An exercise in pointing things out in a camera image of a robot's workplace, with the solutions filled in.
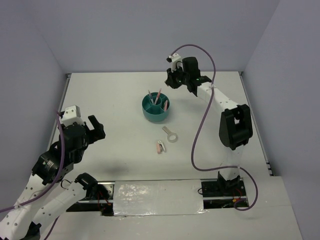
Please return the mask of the pink highlighter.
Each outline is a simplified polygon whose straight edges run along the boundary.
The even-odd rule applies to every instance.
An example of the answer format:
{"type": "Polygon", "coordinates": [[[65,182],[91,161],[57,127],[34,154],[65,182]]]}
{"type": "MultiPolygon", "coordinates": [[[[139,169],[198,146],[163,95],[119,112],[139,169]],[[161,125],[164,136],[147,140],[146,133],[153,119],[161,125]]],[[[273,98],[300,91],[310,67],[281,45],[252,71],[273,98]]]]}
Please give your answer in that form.
{"type": "Polygon", "coordinates": [[[163,108],[164,112],[166,112],[167,109],[168,109],[168,100],[164,102],[164,108],[163,108]]]}

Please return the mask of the pink gel pen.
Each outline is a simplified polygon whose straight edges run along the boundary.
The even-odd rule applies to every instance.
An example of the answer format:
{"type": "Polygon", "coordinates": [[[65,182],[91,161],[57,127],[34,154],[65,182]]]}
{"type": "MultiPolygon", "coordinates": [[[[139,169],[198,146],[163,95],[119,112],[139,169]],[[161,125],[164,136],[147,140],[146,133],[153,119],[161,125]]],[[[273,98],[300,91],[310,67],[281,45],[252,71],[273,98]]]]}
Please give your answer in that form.
{"type": "Polygon", "coordinates": [[[160,88],[159,91],[158,91],[158,93],[157,93],[157,95],[156,95],[156,98],[155,98],[155,100],[154,100],[154,104],[155,104],[155,105],[156,105],[157,102],[158,102],[158,99],[159,99],[159,97],[160,97],[160,95],[161,95],[161,91],[162,91],[162,89],[160,88]]]}

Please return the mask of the blue ballpoint pen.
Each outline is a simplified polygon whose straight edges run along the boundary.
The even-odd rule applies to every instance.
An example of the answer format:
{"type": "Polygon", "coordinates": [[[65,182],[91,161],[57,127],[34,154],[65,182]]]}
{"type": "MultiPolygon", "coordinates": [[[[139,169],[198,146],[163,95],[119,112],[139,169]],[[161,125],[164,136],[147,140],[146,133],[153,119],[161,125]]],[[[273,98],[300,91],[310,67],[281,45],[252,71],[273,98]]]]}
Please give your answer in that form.
{"type": "Polygon", "coordinates": [[[151,104],[154,105],[155,103],[154,103],[153,96],[152,96],[150,90],[148,90],[148,95],[149,95],[151,104]]]}

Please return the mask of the clear tape roll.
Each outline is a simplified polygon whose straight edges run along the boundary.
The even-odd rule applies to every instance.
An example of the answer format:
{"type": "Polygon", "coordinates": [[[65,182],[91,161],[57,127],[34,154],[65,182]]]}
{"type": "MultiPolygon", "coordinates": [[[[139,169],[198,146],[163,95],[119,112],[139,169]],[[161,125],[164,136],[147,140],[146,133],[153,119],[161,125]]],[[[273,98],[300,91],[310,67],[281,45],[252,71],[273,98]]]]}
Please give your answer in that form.
{"type": "Polygon", "coordinates": [[[167,135],[167,141],[170,143],[175,143],[178,140],[178,135],[176,133],[169,133],[167,135]]]}

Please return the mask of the pink mini stapler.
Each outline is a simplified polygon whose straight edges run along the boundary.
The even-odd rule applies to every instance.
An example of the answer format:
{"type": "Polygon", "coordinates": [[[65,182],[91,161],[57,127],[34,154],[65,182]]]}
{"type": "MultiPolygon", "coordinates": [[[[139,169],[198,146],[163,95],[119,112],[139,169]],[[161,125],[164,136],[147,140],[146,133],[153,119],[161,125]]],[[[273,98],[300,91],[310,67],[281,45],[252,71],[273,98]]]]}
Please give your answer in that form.
{"type": "Polygon", "coordinates": [[[165,153],[166,152],[166,148],[165,148],[165,145],[164,143],[161,141],[161,140],[158,140],[156,142],[156,151],[158,154],[161,154],[161,153],[165,153]]]}

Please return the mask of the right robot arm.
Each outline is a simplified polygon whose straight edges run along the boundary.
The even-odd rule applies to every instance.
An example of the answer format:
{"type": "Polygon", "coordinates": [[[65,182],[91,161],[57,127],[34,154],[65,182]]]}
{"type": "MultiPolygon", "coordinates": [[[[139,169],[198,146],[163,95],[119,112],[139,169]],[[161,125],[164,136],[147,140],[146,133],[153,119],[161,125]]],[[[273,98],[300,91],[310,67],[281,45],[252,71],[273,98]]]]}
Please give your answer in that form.
{"type": "Polygon", "coordinates": [[[238,104],[202,75],[195,57],[182,58],[174,53],[167,57],[171,67],[166,70],[165,84],[172,89],[184,85],[196,97],[204,100],[219,116],[218,137],[226,148],[227,157],[218,167],[217,190],[230,195],[240,185],[240,169],[244,146],[253,136],[251,111],[247,104],[238,104]]]}

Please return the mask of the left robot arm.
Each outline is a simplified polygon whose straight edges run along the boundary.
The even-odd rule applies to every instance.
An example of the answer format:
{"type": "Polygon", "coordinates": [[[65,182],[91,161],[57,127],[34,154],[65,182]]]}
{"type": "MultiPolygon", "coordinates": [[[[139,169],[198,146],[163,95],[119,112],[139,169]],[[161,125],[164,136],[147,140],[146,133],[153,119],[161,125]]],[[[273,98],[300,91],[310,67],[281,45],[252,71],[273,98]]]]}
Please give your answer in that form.
{"type": "Polygon", "coordinates": [[[54,187],[82,160],[88,146],[106,137],[104,126],[94,115],[88,117],[93,126],[89,129],[86,123],[76,120],[67,123],[67,114],[68,111],[57,114],[58,141],[38,158],[14,206],[2,209],[6,213],[0,222],[2,240],[38,240],[73,204],[91,200],[105,191],[93,176],[81,173],[62,193],[46,202],[54,187]]]}

